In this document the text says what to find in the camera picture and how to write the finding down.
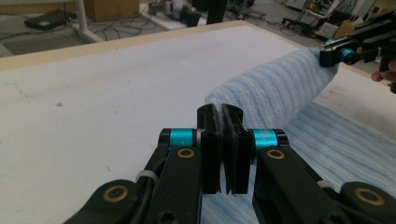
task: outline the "gray floor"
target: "gray floor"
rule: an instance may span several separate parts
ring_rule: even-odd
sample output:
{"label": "gray floor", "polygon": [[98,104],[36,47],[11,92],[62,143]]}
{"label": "gray floor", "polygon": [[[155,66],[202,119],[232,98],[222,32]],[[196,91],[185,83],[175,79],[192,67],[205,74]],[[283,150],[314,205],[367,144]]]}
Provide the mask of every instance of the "gray floor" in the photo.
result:
{"label": "gray floor", "polygon": [[[251,9],[258,10],[265,16],[260,17],[253,13],[252,16],[245,17],[245,21],[306,47],[318,47],[322,44],[321,40],[313,36],[301,35],[298,30],[287,29],[281,24],[284,18],[297,19],[300,11],[285,7],[280,0],[260,0],[257,2],[259,4],[255,4]],[[0,43],[14,55],[87,44],[87,42],[78,38],[71,28],[71,24],[74,21],[71,21],[65,27],[55,28],[50,32],[43,33],[24,26],[23,21],[28,17],[0,15]],[[312,23],[316,19],[311,15],[303,15],[302,21]],[[239,19],[233,13],[226,12],[223,21],[232,20]],[[89,29],[105,40],[164,32],[164,29],[143,17],[120,21],[89,21]],[[354,66],[365,72],[372,73],[376,70],[378,64],[357,63]]]}

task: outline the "cardboard box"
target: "cardboard box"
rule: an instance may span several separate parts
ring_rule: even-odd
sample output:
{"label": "cardboard box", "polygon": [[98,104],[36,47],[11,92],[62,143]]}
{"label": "cardboard box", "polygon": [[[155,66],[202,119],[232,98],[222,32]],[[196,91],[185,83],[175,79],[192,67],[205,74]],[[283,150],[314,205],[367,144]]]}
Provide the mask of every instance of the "cardboard box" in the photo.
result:
{"label": "cardboard box", "polygon": [[139,0],[84,0],[85,14],[94,21],[139,16]]}
{"label": "cardboard box", "polygon": [[340,28],[338,28],[337,32],[334,35],[334,39],[339,39],[344,37],[347,34],[352,33],[355,30],[355,24],[353,21],[343,21]]}

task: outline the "blue striped towel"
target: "blue striped towel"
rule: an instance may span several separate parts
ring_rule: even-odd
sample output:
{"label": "blue striped towel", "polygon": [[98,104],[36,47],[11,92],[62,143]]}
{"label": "blue striped towel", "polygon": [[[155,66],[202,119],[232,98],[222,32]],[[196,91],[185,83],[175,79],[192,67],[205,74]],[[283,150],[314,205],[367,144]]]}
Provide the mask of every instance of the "blue striped towel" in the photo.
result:
{"label": "blue striped towel", "polygon": [[[318,49],[300,49],[263,64],[215,88],[205,102],[242,108],[246,128],[283,129],[293,149],[335,190],[361,181],[395,197],[396,142],[312,103],[337,73],[337,67],[320,67],[318,55]],[[247,195],[204,195],[202,223],[258,222],[251,205],[255,168]]]}

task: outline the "brass screw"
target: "brass screw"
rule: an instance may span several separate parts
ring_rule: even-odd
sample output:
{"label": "brass screw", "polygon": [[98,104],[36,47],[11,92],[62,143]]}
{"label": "brass screw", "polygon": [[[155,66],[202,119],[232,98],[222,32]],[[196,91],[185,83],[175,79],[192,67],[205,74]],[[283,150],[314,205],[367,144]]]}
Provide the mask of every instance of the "brass screw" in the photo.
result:
{"label": "brass screw", "polygon": [[181,149],[181,150],[179,150],[179,151],[177,152],[177,155],[178,155],[180,158],[183,158],[183,159],[191,158],[191,157],[194,156],[194,154],[195,154],[194,151],[191,150],[191,149],[189,149],[189,148],[183,148],[183,149]]}
{"label": "brass screw", "polygon": [[360,200],[374,206],[381,206],[385,204],[384,198],[377,192],[370,189],[357,188],[355,189],[355,195]]}
{"label": "brass screw", "polygon": [[272,159],[282,160],[285,158],[285,154],[279,150],[271,149],[267,151],[267,156],[271,157]]}
{"label": "brass screw", "polygon": [[105,191],[103,199],[108,203],[117,203],[128,194],[128,189],[123,185],[113,186]]}

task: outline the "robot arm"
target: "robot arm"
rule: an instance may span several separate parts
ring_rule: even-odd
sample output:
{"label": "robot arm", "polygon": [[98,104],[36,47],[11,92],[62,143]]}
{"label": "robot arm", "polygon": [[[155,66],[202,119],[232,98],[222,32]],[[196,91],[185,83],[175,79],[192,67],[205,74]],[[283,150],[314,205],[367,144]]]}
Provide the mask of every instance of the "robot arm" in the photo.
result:
{"label": "robot arm", "polygon": [[[389,60],[396,56],[396,9],[358,24],[355,31],[320,47],[320,65],[372,62],[381,57],[380,72],[389,70]],[[396,93],[396,84],[390,90]]]}
{"label": "robot arm", "polygon": [[246,130],[242,118],[232,105],[222,105],[222,116],[213,105],[200,107],[198,129],[163,129],[135,183],[104,184],[65,223],[200,223],[202,194],[219,191],[222,161],[232,194],[248,192],[257,161],[252,202],[260,223],[394,223],[396,200],[385,191],[349,182],[335,192],[282,130]]}

